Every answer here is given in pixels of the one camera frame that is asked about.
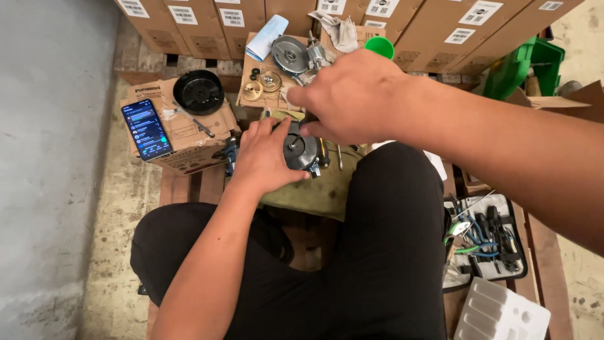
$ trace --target barcode label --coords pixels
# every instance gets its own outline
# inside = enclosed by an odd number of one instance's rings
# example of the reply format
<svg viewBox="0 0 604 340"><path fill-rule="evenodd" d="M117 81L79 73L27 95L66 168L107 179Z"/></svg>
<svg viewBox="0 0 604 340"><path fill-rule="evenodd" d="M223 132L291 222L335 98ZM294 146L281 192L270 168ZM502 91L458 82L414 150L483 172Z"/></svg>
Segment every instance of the barcode label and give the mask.
<svg viewBox="0 0 604 340"><path fill-rule="evenodd" d="M139 0L118 0L121 7L124 9L129 16L138 16L141 18L149 18L147 10L143 7L143 4Z"/></svg>
<svg viewBox="0 0 604 340"><path fill-rule="evenodd" d="M177 24L197 25L197 19L191 7L168 6Z"/></svg>
<svg viewBox="0 0 604 340"><path fill-rule="evenodd" d="M386 27L386 23L381 21L367 20L365 21L365 26L384 28Z"/></svg>
<svg viewBox="0 0 604 340"><path fill-rule="evenodd" d="M224 26L245 27L243 11L220 8Z"/></svg>
<svg viewBox="0 0 604 340"><path fill-rule="evenodd" d="M469 28L456 28L453 33L445 40L450 44L463 44L476 30Z"/></svg>
<svg viewBox="0 0 604 340"><path fill-rule="evenodd" d="M371 0L365 14L390 18L398 4L399 0Z"/></svg>
<svg viewBox="0 0 604 340"><path fill-rule="evenodd" d="M544 11L553 11L556 8L560 7L563 3L564 2L560 1L547 1L545 4L541 5L539 9Z"/></svg>
<svg viewBox="0 0 604 340"><path fill-rule="evenodd" d="M460 24L480 26L503 6L500 2L478 0L459 20Z"/></svg>
<svg viewBox="0 0 604 340"><path fill-rule="evenodd" d="M344 6L346 6L346 0L319 0L316 9L327 14L342 15Z"/></svg>

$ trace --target concrete floor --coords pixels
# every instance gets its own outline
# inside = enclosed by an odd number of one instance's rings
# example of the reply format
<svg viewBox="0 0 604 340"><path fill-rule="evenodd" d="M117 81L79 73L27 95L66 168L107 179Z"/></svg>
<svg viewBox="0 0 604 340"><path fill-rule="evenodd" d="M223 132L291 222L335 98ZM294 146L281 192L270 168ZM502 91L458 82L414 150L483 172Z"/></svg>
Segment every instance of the concrete floor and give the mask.
<svg viewBox="0 0 604 340"><path fill-rule="evenodd" d="M587 85L604 79L604 3L586 0L553 25L555 44L566 49L562 83ZM144 339L149 300L137 295L130 241L138 220L159 200L159 167L129 153L118 102L127 84L119 81L108 137L107 163L94 227L83 325L86 340ZM575 339L604 338L604 260L559 237Z"/></svg>

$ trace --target green plastic bin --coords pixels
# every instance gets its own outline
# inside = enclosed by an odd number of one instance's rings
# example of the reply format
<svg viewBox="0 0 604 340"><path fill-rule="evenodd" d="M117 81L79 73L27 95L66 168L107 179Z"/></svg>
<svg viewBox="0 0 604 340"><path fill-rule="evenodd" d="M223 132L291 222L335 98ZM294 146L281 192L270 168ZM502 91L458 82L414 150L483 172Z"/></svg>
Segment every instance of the green plastic bin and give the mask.
<svg viewBox="0 0 604 340"><path fill-rule="evenodd" d="M541 95L554 96L554 91L560 84L558 72L564 55L563 48L552 45L545 39L532 37L491 67L483 96L505 100L526 79L531 65L539 80Z"/></svg>

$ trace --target black pants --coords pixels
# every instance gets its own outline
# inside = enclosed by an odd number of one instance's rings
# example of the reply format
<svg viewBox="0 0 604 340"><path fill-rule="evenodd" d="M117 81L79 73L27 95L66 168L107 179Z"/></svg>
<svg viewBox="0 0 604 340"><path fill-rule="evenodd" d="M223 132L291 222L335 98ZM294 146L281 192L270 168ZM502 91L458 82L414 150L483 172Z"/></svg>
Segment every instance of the black pants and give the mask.
<svg viewBox="0 0 604 340"><path fill-rule="evenodd" d="M214 208L172 204L140 221L131 265L155 304ZM445 339L443 186L424 154L390 143L364 157L339 229L333 264L317 272L250 239L225 338Z"/></svg>

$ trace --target brass gear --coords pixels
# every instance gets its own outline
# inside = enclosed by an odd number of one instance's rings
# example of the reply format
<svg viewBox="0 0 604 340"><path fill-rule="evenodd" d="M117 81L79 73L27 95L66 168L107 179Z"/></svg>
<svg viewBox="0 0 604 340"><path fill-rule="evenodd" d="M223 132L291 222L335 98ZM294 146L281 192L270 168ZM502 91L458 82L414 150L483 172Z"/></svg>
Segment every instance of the brass gear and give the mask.
<svg viewBox="0 0 604 340"><path fill-rule="evenodd" d="M278 74L267 71L260 76L260 83L266 93L275 93L281 88L281 77Z"/></svg>
<svg viewBox="0 0 604 340"><path fill-rule="evenodd" d="M264 92L264 88L262 84L259 82L248 82L243 86L243 98L249 100L250 102L254 102L262 96Z"/></svg>

